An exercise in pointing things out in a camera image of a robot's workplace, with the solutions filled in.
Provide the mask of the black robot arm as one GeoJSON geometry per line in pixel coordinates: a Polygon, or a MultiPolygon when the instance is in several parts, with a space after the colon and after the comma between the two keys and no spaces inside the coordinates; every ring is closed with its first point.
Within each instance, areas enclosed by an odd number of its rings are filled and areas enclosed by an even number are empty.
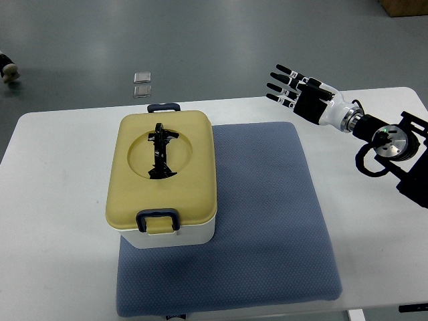
{"type": "Polygon", "coordinates": [[[427,208],[427,151],[408,171],[396,165],[413,158],[420,146],[427,146],[427,121],[404,111],[398,124],[388,124],[365,114],[358,100],[352,102],[359,110],[350,119],[348,127],[353,136],[366,142],[355,156],[356,168],[372,178],[392,173],[399,179],[396,189],[419,206],[427,208]],[[371,150],[376,153],[374,159],[383,166],[381,171],[373,172],[364,164],[364,158],[371,150]]]}

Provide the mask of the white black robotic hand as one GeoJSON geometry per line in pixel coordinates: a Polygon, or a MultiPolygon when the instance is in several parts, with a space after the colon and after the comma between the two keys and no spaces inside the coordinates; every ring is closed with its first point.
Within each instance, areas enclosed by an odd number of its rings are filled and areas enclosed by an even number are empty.
{"type": "Polygon", "coordinates": [[[281,64],[276,66],[278,73],[270,76],[281,82],[281,86],[268,83],[275,92],[266,97],[293,111],[312,124],[331,125],[341,132],[350,132],[351,118],[363,114],[356,103],[347,102],[342,92],[315,78],[304,76],[281,64]]]}

